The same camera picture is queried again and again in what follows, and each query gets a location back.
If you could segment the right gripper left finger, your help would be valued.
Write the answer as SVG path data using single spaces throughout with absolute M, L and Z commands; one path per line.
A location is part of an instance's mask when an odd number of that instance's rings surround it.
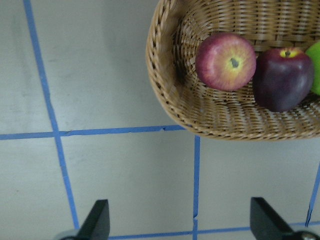
M 96 200 L 79 229 L 77 240 L 107 240 L 110 235 L 110 211 L 107 199 Z

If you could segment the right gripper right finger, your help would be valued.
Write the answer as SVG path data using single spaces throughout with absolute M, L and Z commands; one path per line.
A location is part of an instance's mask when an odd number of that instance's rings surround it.
M 299 240 L 299 235 L 263 197 L 250 200 L 249 226 L 256 240 Z

